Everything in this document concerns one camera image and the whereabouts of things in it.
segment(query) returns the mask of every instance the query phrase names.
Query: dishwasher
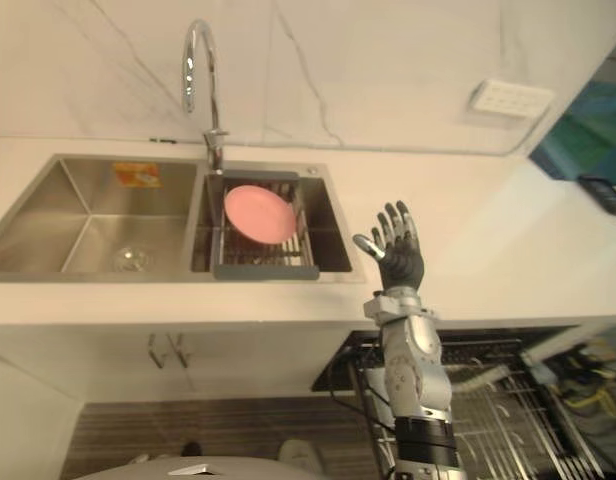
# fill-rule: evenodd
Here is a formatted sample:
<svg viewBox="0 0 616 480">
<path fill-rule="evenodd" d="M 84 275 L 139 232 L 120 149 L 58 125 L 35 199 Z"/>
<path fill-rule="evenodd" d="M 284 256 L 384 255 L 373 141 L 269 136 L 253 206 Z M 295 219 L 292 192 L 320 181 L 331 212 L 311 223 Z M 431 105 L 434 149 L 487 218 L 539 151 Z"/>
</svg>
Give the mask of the dishwasher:
<svg viewBox="0 0 616 480">
<path fill-rule="evenodd" d="M 569 336 L 568 328 L 439 331 L 453 386 L 452 417 L 461 467 L 474 479 L 609 478 L 556 394 L 537 381 L 527 352 Z M 390 478 L 395 446 L 377 331 L 355 331 L 313 384 L 338 403 L 353 391 L 379 478 Z"/>
</svg>

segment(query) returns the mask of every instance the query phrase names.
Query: chrome faucet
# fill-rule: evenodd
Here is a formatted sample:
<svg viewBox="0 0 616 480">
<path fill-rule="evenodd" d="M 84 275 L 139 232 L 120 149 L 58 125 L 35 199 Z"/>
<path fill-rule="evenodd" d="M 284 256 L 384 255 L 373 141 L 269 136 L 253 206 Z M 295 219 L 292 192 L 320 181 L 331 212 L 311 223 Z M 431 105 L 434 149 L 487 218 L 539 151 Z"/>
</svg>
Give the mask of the chrome faucet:
<svg viewBox="0 0 616 480">
<path fill-rule="evenodd" d="M 184 55 L 182 59 L 182 83 L 181 103 L 184 112 L 192 113 L 195 110 L 195 62 L 197 44 L 199 38 L 204 41 L 206 47 L 206 59 L 208 61 L 208 74 L 210 76 L 210 113 L 212 116 L 212 128 L 203 132 L 204 140 L 208 147 L 208 161 L 210 168 L 217 173 L 223 172 L 224 167 L 224 141 L 223 137 L 228 132 L 219 126 L 219 105 L 217 101 L 217 63 L 215 41 L 212 36 L 210 25 L 204 20 L 197 19 L 190 24 L 186 33 Z"/>
</svg>

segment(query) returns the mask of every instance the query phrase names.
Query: robotic hand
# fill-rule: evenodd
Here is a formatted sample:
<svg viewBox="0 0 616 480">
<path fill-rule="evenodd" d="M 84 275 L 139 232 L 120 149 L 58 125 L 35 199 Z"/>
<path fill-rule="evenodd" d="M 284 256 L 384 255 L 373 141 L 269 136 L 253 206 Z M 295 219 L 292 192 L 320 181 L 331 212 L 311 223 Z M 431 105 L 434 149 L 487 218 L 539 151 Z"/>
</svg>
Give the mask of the robotic hand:
<svg viewBox="0 0 616 480">
<path fill-rule="evenodd" d="M 395 417 L 396 480 L 463 480 L 459 469 L 450 398 L 452 388 L 441 365 L 441 342 L 433 312 L 422 308 L 418 289 L 424 261 L 414 221 L 406 205 L 386 204 L 373 240 L 353 241 L 373 257 L 383 291 L 364 304 L 381 329 L 386 390 Z"/>
</svg>

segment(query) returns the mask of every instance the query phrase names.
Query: floor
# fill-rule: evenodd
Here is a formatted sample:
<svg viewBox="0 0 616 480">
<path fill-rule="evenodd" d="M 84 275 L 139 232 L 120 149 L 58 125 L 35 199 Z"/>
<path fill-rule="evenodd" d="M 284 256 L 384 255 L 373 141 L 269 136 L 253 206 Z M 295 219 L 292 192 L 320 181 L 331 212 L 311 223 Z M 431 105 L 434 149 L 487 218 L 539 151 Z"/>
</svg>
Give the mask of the floor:
<svg viewBox="0 0 616 480">
<path fill-rule="evenodd" d="M 178 455 L 190 440 L 205 455 L 275 459 L 284 440 L 320 450 L 333 480 L 376 480 L 363 420 L 326 397 L 88 404 L 62 480 L 128 463 L 141 454 Z"/>
</svg>

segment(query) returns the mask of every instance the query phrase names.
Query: cabinet handle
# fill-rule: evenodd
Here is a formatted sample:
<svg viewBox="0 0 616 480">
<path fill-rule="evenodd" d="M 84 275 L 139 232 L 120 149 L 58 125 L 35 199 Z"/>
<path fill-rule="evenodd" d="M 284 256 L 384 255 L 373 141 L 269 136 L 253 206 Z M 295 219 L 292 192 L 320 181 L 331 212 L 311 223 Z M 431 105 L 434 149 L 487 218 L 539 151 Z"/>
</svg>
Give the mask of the cabinet handle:
<svg viewBox="0 0 616 480">
<path fill-rule="evenodd" d="M 155 337 L 156 335 L 154 333 L 151 333 L 150 337 L 148 337 L 148 355 L 150 356 L 152 361 L 155 362 L 157 368 L 164 368 L 167 355 L 164 353 L 163 355 L 161 355 L 161 358 L 159 358 L 159 356 L 155 353 Z"/>
<path fill-rule="evenodd" d="M 177 335 L 176 342 L 173 341 L 170 334 L 167 334 L 166 336 L 168 337 L 170 346 L 172 347 L 175 354 L 177 355 L 177 358 L 179 359 L 179 363 L 181 363 L 181 366 L 184 368 L 188 368 L 188 355 L 184 353 L 183 348 L 182 348 L 183 334 L 180 333 L 179 335 Z"/>
</svg>

